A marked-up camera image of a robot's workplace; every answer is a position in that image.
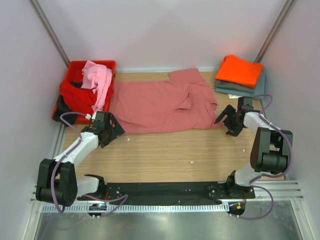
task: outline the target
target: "cable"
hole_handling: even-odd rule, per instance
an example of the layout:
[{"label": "cable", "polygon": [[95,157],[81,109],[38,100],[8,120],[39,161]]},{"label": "cable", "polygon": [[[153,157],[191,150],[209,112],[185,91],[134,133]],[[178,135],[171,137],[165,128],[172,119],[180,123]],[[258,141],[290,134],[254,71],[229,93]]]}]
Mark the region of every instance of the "cable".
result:
[{"label": "cable", "polygon": [[101,218],[107,217],[110,214],[112,214],[113,212],[115,212],[116,210],[118,210],[125,203],[125,201],[128,199],[128,194],[125,194],[125,195],[123,195],[121,197],[118,197],[118,198],[112,199],[112,200],[101,200],[101,199],[98,199],[98,198],[96,198],[94,196],[90,196],[90,195],[83,195],[83,196],[87,197],[87,198],[90,198],[90,199],[93,199],[93,200],[96,200],[96,201],[105,202],[105,203],[113,203],[113,202],[117,202],[117,201],[123,199],[122,202],[119,203],[118,206],[116,206],[114,209],[112,209],[111,211],[109,211],[107,213],[101,214],[101,216],[100,216]]},{"label": "cable", "polygon": [[265,105],[264,108],[262,108],[262,110],[260,111],[261,114],[264,114],[266,109],[271,105],[272,101],[273,101],[273,97],[270,94],[260,94],[260,95],[255,95],[252,98],[257,98],[257,97],[269,97],[270,101]]},{"label": "cable", "polygon": [[[121,197],[118,197],[118,198],[115,198],[115,199],[112,199],[112,200],[101,200],[99,198],[96,198],[96,197],[93,197],[93,196],[90,196],[90,195],[83,195],[84,197],[87,197],[87,198],[90,198],[90,199],[93,199],[93,200],[96,200],[96,201],[99,201],[99,202],[104,202],[104,203],[112,203],[112,202],[117,202],[119,200],[122,200],[121,203],[118,204],[118,206],[116,206],[114,209],[112,209],[111,211],[107,212],[107,213],[104,213],[104,214],[101,214],[100,218],[104,218],[104,217],[107,217],[109,216],[110,214],[114,213],[116,210],[118,210],[120,208],[120,206],[122,206],[126,200],[128,199],[128,194],[125,194]],[[104,210],[107,210],[106,207],[97,207],[97,209],[104,209]],[[55,228],[56,230],[60,230],[60,231],[67,231],[67,230],[70,230],[70,229],[73,229],[74,227],[78,226],[79,224],[83,223],[84,221],[86,220],[89,220],[89,219],[92,219],[90,217],[87,217],[85,219],[82,219],[80,221],[78,221],[76,224],[70,226],[70,227],[57,227]]]},{"label": "cable", "polygon": [[268,121],[265,117],[264,117],[264,113],[266,111],[266,109],[271,105],[272,101],[273,101],[273,97],[272,95],[270,94],[260,94],[260,95],[255,95],[253,96],[253,98],[256,98],[256,97],[270,97],[270,101],[266,104],[265,107],[262,108],[262,110],[259,112],[259,118],[265,123],[267,124],[268,126],[270,126],[271,128],[273,128],[277,133],[279,133],[281,135],[281,137],[283,137],[283,139],[285,140],[288,148],[289,148],[289,151],[290,151],[290,160],[289,160],[289,164],[287,166],[287,168],[283,171],[283,173],[280,173],[278,175],[268,175],[268,174],[261,174],[259,176],[256,176],[255,178],[251,179],[250,180],[250,185],[254,188],[259,188],[259,189],[263,189],[265,190],[270,198],[271,198],[271,207],[270,207],[270,210],[262,215],[262,216],[259,216],[259,217],[245,217],[245,216],[238,216],[238,215],[234,215],[234,214],[230,214],[231,216],[233,217],[236,217],[236,218],[239,218],[239,219],[244,219],[244,220],[260,220],[260,219],[263,219],[267,216],[269,216],[269,214],[273,211],[274,209],[274,198],[271,194],[271,192],[264,188],[263,186],[256,186],[256,185],[252,185],[255,181],[257,181],[258,179],[262,178],[262,177],[269,177],[269,178],[280,178],[282,176],[284,176],[292,167],[292,164],[293,164],[293,161],[294,161],[294,153],[293,153],[293,149],[292,149],[292,145],[289,141],[289,139],[287,138],[287,136],[278,128],[276,127],[275,125],[273,125],[270,121]]},{"label": "cable", "polygon": [[[79,141],[68,151],[66,152],[65,155],[63,155],[61,157],[61,159],[56,163],[56,165],[54,166],[53,168],[53,171],[52,171],[52,174],[51,174],[51,179],[50,179],[50,187],[51,187],[51,194],[52,194],[52,199],[53,199],[53,202],[54,202],[54,205],[55,205],[55,208],[56,210],[60,213],[60,214],[63,214],[64,211],[65,211],[65,206],[62,207],[62,209],[60,208],[59,204],[58,204],[58,200],[57,200],[57,196],[56,196],[56,192],[55,192],[55,177],[56,177],[56,173],[57,173],[57,170],[59,168],[59,165],[61,164],[61,162],[71,153],[73,152],[79,145],[80,143],[82,142],[82,136],[81,136],[81,133],[74,127],[72,126],[70,123],[68,123],[65,119],[64,119],[64,116],[65,115],[69,115],[69,114],[77,114],[77,115],[83,115],[83,116],[86,116],[86,114],[84,113],[81,113],[81,112],[74,112],[74,111],[71,111],[71,112],[66,112],[66,113],[63,113],[61,116],[60,116],[60,119],[69,127],[71,127],[79,136]],[[123,201],[117,206],[115,207],[113,210],[111,210],[110,212],[107,212],[105,214],[102,214],[101,216],[102,217],[106,217],[106,216],[109,216],[110,214],[112,214],[114,211],[116,211],[121,205],[123,205],[125,203],[125,201],[127,200],[128,198],[128,195],[123,195],[119,198],[116,198],[116,199],[112,199],[112,200],[101,200],[101,199],[98,199],[96,197],[93,197],[93,196],[90,196],[90,195],[84,195],[85,197],[87,198],[91,198],[93,200],[97,200],[97,201],[101,201],[101,202],[105,202],[105,203],[112,203],[112,202],[116,202],[116,201],[119,201],[121,199],[123,199]]]},{"label": "cable", "polygon": [[278,128],[276,127],[275,125],[273,125],[270,121],[268,121],[263,113],[265,112],[265,110],[270,106],[270,104],[272,103],[273,101],[273,97],[270,95],[270,94],[261,94],[261,95],[256,95],[256,96],[253,96],[253,98],[256,98],[256,97],[262,97],[262,96],[266,96],[266,97],[270,97],[270,101],[267,103],[267,105],[260,111],[259,113],[259,118],[265,123],[267,124],[268,126],[270,126],[271,128],[273,128],[277,133],[279,133],[281,135],[281,137],[283,137],[283,139],[285,140],[288,148],[289,148],[289,151],[290,151],[290,160],[289,160],[289,164],[288,166],[286,167],[286,169],[278,174],[278,175],[269,175],[269,174],[261,174],[259,176],[256,176],[255,178],[251,179],[250,180],[250,184],[254,183],[255,181],[257,181],[258,179],[262,178],[262,177],[269,177],[269,178],[280,178],[280,177],[283,177],[285,174],[287,174],[291,167],[292,167],[292,164],[294,162],[294,151],[293,151],[293,148],[292,148],[292,145],[288,139],[288,137]]},{"label": "cable", "polygon": [[247,195],[246,195],[246,193],[243,194],[243,198],[244,198],[244,203],[243,204],[246,205],[247,204]]},{"label": "cable", "polygon": [[263,219],[263,218],[265,218],[265,217],[267,217],[267,216],[270,215],[270,213],[271,213],[271,212],[273,211],[273,209],[274,209],[274,202],[275,202],[275,201],[274,201],[274,197],[272,196],[271,192],[270,192],[268,189],[264,188],[263,186],[252,185],[252,187],[258,188],[258,189],[263,189],[263,190],[265,190],[265,191],[269,194],[269,196],[270,196],[270,198],[271,198],[271,207],[270,207],[270,210],[269,210],[266,214],[264,214],[264,215],[262,215],[262,216],[258,216],[258,217],[239,216],[239,215],[235,215],[235,214],[232,214],[232,213],[230,213],[229,216],[233,216],[233,217],[235,217],[235,218],[237,218],[237,219],[244,219],[244,220],[253,221],[253,220]]},{"label": "cable", "polygon": [[66,112],[66,113],[63,113],[61,114],[60,116],[60,119],[61,121],[63,121],[67,126],[69,126],[70,128],[72,128],[79,136],[79,141],[65,154],[63,155],[60,160],[55,164],[54,168],[53,168],[53,171],[52,171],[52,174],[51,174],[51,179],[50,179],[50,188],[51,188],[51,194],[52,194],[52,199],[53,199],[53,203],[54,203],[54,206],[56,208],[56,210],[60,213],[60,214],[63,214],[64,211],[65,211],[65,206],[62,207],[62,209],[60,208],[59,204],[58,204],[58,200],[57,200],[57,196],[56,196],[56,192],[55,192],[55,178],[56,178],[56,173],[57,173],[57,170],[61,164],[61,162],[73,151],[75,150],[79,145],[80,143],[82,142],[82,136],[81,136],[81,133],[74,127],[72,126],[69,122],[67,122],[65,119],[64,119],[64,116],[65,115],[69,115],[69,114],[77,114],[77,115],[83,115],[83,116],[86,116],[86,114],[82,113],[82,112],[75,112],[75,111],[71,111],[71,112]]}]

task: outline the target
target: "stack of folded clothes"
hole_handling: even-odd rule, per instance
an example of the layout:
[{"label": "stack of folded clothes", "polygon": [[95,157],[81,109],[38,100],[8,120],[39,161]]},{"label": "stack of folded clothes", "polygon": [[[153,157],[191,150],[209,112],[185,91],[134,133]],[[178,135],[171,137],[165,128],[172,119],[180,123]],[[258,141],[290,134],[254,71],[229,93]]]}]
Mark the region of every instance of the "stack of folded clothes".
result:
[{"label": "stack of folded clothes", "polygon": [[264,94],[266,74],[263,68],[260,63],[244,61],[234,55],[225,56],[215,76],[215,91],[243,97]]}]

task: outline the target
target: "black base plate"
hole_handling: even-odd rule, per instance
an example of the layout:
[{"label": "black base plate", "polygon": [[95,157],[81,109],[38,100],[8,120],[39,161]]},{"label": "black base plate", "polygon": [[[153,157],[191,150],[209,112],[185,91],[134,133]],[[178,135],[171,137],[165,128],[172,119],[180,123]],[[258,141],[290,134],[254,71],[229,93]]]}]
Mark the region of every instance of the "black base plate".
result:
[{"label": "black base plate", "polygon": [[125,205],[137,206],[199,206],[221,204],[223,199],[254,199],[252,187],[245,190],[228,190],[225,182],[145,182],[108,183],[109,199],[128,194]]}]

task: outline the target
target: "white cable tray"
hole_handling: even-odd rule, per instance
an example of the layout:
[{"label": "white cable tray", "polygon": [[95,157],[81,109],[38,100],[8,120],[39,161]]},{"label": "white cable tray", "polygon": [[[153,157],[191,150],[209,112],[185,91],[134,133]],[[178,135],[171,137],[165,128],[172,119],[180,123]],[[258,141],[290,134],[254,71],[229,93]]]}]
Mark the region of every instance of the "white cable tray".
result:
[{"label": "white cable tray", "polygon": [[[65,208],[65,213],[103,213],[101,210],[90,210],[92,203],[74,203]],[[107,211],[115,208],[115,205],[107,204]],[[123,205],[120,206],[115,213],[194,213],[194,212],[228,212],[229,203],[223,202],[220,205],[200,205],[200,206],[138,206],[138,205]],[[47,203],[43,206],[42,213],[57,213],[56,207],[53,204]]]}]

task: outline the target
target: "gray folded shirt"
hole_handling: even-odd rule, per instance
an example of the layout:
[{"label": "gray folded shirt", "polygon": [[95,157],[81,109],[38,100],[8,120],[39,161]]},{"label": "gray folded shirt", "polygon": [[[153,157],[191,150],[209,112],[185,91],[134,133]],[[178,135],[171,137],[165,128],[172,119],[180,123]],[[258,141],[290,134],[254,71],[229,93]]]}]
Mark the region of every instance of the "gray folded shirt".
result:
[{"label": "gray folded shirt", "polygon": [[243,85],[233,83],[233,82],[228,82],[228,81],[221,81],[217,79],[215,80],[215,86],[221,89],[229,89],[229,90],[247,92],[252,94],[255,92],[255,89],[252,87],[243,86]]}]

